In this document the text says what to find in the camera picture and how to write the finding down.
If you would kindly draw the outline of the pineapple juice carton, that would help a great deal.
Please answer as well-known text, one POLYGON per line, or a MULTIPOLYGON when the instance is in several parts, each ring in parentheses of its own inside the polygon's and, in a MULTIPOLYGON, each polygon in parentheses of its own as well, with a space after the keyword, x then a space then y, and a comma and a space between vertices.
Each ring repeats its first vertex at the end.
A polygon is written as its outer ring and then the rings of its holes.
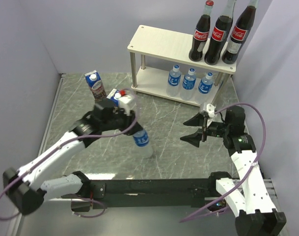
POLYGON ((107 95, 107 98, 110 99, 115 103, 115 106, 119 106, 119 99, 122 97, 120 90, 117 90, 115 88, 112 89, 112 91, 107 95))

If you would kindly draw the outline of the water bottle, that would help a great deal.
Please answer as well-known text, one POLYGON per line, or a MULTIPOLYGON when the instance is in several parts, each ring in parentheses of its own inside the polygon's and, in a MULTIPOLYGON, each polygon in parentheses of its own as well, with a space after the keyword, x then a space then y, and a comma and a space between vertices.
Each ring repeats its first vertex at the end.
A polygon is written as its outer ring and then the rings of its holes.
POLYGON ((150 144, 150 139, 145 129, 136 132, 133 135, 133 139, 137 146, 138 153, 142 157, 150 158, 153 155, 153 148, 150 144))
POLYGON ((194 97, 197 104, 202 104, 206 100, 206 96, 211 91, 213 83, 213 73, 207 72, 205 76, 200 80, 200 83, 197 87, 197 91, 194 97))
POLYGON ((177 64, 174 65, 169 72, 167 80, 166 93, 168 96, 174 97, 178 94, 181 75, 180 66, 177 64))
POLYGON ((180 97, 182 100, 191 100, 194 93, 194 86, 196 82, 196 73, 194 68, 190 68, 187 74, 184 75, 180 97))

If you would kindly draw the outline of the grape juice carton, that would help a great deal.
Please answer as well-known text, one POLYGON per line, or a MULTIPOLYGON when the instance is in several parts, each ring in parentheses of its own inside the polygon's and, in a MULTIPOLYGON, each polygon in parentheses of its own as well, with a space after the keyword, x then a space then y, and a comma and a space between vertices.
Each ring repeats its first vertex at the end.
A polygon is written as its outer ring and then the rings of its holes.
POLYGON ((95 102, 101 101, 107 97, 106 90, 99 73, 96 70, 86 73, 85 80, 91 90, 95 102))

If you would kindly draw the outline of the cola glass bottle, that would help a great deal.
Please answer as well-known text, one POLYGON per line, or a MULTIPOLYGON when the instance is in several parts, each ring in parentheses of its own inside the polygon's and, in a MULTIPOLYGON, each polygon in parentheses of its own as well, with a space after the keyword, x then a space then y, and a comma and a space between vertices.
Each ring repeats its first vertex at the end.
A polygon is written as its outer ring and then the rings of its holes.
POLYGON ((253 27, 258 3, 259 0, 251 0, 246 9, 237 19, 230 35, 226 50, 222 55, 222 61, 225 64, 233 64, 236 62, 240 50, 246 42, 253 27))
POLYGON ((203 49, 208 40, 210 32, 211 12, 214 2, 207 0, 205 2, 203 14, 201 15, 193 34, 192 46, 189 52, 189 58, 192 61, 201 61, 203 58, 203 49))
POLYGON ((204 59, 209 65, 215 65, 219 61, 221 51, 232 27, 235 4, 236 0, 229 0, 215 23, 204 59))

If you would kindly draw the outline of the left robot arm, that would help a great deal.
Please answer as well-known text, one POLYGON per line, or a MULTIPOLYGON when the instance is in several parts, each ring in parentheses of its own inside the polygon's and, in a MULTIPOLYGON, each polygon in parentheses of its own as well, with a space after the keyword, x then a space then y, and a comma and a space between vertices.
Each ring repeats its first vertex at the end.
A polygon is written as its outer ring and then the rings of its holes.
POLYGON ((63 162, 106 137, 104 132, 118 130, 118 134, 133 135, 141 130, 137 122, 138 111, 133 111, 136 97, 125 95, 115 103, 105 98, 95 103, 93 109, 64 133, 48 150, 33 161, 15 170, 9 168, 2 174, 3 192, 20 214, 35 212, 47 200, 67 194, 86 197, 91 180, 80 171, 66 177, 48 178, 63 162))

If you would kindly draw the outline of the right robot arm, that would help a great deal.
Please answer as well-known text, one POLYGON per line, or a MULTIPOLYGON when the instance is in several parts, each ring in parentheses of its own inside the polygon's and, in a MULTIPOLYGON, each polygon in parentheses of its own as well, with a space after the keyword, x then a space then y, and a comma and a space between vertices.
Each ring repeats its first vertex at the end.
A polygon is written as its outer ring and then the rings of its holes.
POLYGON ((229 157, 237 169, 240 181, 234 183, 228 173, 213 173, 209 178, 208 192, 219 196, 191 213, 181 222, 201 218, 205 209, 210 214, 224 213, 231 209, 235 215, 235 228, 239 236, 278 236, 287 219, 277 210, 264 183, 258 159, 262 149, 257 149, 253 138, 245 132, 244 103, 235 103, 217 110, 212 104, 203 104, 185 126, 198 130, 181 137, 195 147, 207 137, 222 138, 229 157))

